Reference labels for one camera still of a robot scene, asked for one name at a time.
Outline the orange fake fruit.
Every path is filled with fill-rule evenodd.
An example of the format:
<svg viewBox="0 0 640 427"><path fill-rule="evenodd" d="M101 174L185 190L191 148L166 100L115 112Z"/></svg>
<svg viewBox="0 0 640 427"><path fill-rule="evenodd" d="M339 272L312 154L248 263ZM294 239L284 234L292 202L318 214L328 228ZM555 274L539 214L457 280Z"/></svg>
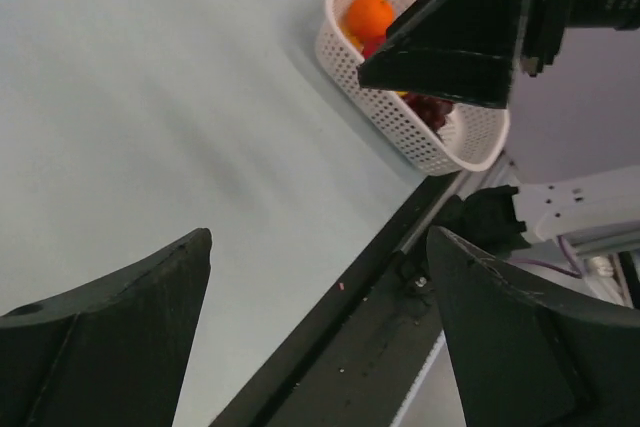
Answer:
<svg viewBox="0 0 640 427"><path fill-rule="evenodd" d="M345 14L345 24L359 39L369 40L384 35L394 16L388 0L354 0Z"/></svg>

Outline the yellow fake lemon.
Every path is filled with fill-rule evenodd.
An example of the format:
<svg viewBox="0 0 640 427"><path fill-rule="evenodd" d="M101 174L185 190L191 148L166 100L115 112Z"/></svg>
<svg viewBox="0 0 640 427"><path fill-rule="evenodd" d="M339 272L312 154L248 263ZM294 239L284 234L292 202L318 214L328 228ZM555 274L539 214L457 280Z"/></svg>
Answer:
<svg viewBox="0 0 640 427"><path fill-rule="evenodd" d="M360 39L355 36L353 33L351 33L349 30L343 30L342 31L344 37L349 41L349 43L358 51L361 51L363 49L363 44L360 41Z"/></svg>

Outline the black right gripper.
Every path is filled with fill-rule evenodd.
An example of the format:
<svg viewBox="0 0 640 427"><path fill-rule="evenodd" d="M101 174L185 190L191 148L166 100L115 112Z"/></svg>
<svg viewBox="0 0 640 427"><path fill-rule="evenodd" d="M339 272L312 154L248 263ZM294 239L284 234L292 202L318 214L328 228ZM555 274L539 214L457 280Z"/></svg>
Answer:
<svg viewBox="0 0 640 427"><path fill-rule="evenodd" d="M529 0L520 51L535 77L554 63L568 29L639 28L639 0ZM523 0L416 0L387 45L358 67L361 86L490 109L507 107Z"/></svg>

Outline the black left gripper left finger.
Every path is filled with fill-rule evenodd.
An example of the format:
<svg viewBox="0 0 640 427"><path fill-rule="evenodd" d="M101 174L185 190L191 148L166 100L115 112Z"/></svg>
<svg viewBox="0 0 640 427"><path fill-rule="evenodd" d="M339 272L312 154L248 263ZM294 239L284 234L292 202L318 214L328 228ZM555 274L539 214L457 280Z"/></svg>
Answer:
<svg viewBox="0 0 640 427"><path fill-rule="evenodd" d="M210 271L198 228L1 318L4 426L170 426Z"/></svg>

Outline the dark purple fake grapes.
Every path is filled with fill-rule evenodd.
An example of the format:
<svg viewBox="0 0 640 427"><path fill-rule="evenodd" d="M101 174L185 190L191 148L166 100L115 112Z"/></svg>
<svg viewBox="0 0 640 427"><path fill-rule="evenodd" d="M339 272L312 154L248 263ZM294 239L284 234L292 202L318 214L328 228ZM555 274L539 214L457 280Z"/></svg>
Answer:
<svg viewBox="0 0 640 427"><path fill-rule="evenodd" d="M448 100L422 94L406 93L402 99L435 134L446 125L448 115L454 108L454 104Z"/></svg>

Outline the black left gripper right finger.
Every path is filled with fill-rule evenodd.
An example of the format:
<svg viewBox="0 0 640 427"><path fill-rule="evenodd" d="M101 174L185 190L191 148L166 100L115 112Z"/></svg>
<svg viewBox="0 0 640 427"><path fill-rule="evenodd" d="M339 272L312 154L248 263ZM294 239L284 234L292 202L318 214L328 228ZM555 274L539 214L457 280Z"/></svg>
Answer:
<svg viewBox="0 0 640 427"><path fill-rule="evenodd" d="M469 426L636 426L639 313L433 227L426 247Z"/></svg>

